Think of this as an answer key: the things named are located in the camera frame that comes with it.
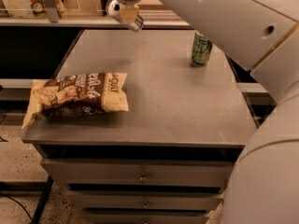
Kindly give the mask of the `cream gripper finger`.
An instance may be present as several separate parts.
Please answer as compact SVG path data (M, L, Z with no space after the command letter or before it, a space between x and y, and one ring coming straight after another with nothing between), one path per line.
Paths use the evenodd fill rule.
M133 23L137 17L139 7L137 4L120 4L120 14L124 23Z

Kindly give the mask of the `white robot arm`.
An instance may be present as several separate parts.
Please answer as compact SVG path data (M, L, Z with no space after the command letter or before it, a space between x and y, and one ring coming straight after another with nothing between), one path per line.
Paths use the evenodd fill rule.
M221 224L299 224L299 0L160 1L277 104L235 163Z

